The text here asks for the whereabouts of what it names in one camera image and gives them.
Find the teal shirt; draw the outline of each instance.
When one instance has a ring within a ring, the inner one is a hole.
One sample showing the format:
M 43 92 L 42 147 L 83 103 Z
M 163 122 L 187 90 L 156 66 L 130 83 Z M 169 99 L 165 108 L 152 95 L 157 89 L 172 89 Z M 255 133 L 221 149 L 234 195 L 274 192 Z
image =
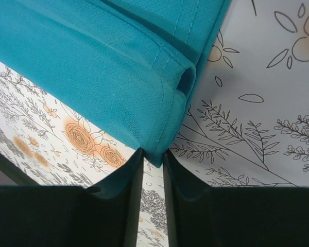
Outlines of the teal shirt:
M 160 165 L 230 0 L 2 0 L 0 60 Z

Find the fabric fold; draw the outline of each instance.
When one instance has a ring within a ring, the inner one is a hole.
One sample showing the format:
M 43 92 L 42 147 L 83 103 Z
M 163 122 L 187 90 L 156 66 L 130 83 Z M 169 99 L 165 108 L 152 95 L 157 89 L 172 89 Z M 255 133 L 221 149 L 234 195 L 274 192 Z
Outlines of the fabric fold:
M 160 165 L 229 1 L 164 4 L 0 1 L 0 60 Z

